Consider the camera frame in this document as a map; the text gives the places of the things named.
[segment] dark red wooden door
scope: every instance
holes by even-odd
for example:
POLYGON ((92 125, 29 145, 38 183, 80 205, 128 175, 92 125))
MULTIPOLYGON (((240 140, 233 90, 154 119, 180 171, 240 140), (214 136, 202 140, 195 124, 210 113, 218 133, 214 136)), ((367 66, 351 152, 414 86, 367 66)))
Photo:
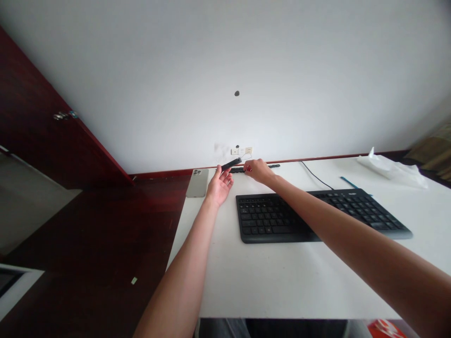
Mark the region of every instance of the dark red wooden door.
POLYGON ((0 145, 67 189, 133 185, 0 27, 0 145))

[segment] keyboard cable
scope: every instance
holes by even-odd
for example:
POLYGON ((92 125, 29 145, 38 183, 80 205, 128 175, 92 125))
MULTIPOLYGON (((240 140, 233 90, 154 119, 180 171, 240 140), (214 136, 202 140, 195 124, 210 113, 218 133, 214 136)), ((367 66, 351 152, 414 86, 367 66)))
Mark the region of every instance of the keyboard cable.
POLYGON ((330 185, 328 185, 328 184, 326 184, 326 183, 324 183, 323 181, 321 181, 315 174, 313 174, 312 173, 312 171, 309 169, 309 167, 307 167, 306 165, 305 165, 305 163, 304 162, 302 162, 302 161, 299 161, 300 163, 302 163, 306 168, 307 168, 307 170, 313 175, 313 176, 315 176, 316 177, 316 179, 318 180, 318 181, 320 181, 322 184, 324 184, 324 185, 327 185, 329 188, 331 188, 332 190, 335 190, 334 188, 332 188, 330 185))

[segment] person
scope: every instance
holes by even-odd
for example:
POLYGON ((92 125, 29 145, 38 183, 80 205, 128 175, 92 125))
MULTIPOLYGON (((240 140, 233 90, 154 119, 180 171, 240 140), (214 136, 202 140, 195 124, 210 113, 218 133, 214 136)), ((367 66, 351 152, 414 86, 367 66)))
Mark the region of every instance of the person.
MULTIPOLYGON (((451 337, 451 277, 412 251, 296 188, 259 160, 245 174, 279 194, 319 238, 421 337, 451 337)), ((192 337, 200 311, 210 239, 233 187, 217 166, 205 200, 135 331, 135 338, 192 337)))

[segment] silver phone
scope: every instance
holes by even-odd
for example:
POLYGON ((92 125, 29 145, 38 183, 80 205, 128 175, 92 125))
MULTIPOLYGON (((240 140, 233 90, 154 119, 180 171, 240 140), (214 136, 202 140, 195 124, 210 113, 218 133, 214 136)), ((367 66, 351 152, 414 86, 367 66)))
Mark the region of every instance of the silver phone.
POLYGON ((205 197, 207 181, 208 169, 194 169, 189 180, 187 197, 205 197))

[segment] red baseboard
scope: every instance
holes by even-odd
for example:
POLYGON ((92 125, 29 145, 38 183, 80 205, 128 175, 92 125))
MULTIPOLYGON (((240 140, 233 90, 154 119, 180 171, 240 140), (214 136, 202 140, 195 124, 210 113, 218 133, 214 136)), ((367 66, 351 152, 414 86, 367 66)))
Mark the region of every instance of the red baseboard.
MULTIPOLYGON (((377 155, 383 155, 390 158, 393 161, 399 161, 402 159, 409 150, 396 150, 391 152, 381 152, 376 153, 377 155)), ((269 161, 267 163, 285 163, 285 162, 299 162, 299 161, 313 161, 313 160, 330 160, 335 158, 346 158, 346 157, 356 157, 356 156, 366 156, 365 154, 350 154, 350 155, 339 155, 339 156, 326 156, 326 157, 311 157, 304 159, 294 159, 294 160, 282 160, 282 161, 269 161)), ((203 168, 193 168, 193 169, 206 169, 214 167, 203 167, 203 168)), ((130 177, 134 180, 144 180, 144 179, 155 179, 155 178, 166 178, 166 177, 176 177, 176 176, 189 176, 193 172, 193 169, 180 169, 180 170, 168 170, 168 171, 156 171, 150 173, 132 174, 130 177)))

